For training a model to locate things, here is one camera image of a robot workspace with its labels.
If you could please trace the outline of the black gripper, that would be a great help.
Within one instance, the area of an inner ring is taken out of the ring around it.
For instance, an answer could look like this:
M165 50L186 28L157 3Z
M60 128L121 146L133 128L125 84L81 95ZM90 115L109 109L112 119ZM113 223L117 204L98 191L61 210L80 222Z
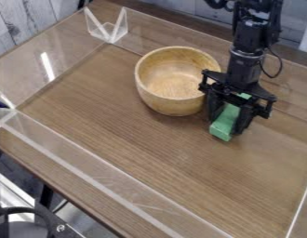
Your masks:
M233 131L241 135L254 116L268 119L277 97L268 92L260 83L246 88L237 88L225 82L225 73L202 70L202 81L198 90L208 95L208 120L213 122L222 112L225 103L241 107Z

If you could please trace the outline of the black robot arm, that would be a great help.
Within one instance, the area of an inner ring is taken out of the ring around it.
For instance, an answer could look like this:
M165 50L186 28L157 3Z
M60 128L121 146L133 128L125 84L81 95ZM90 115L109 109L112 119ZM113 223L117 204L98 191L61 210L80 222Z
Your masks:
M228 139L242 134L253 119L270 116L277 97L260 85L265 54L280 39L282 0L204 0L233 13L233 42L226 71L202 70L198 90L206 95L209 132Z

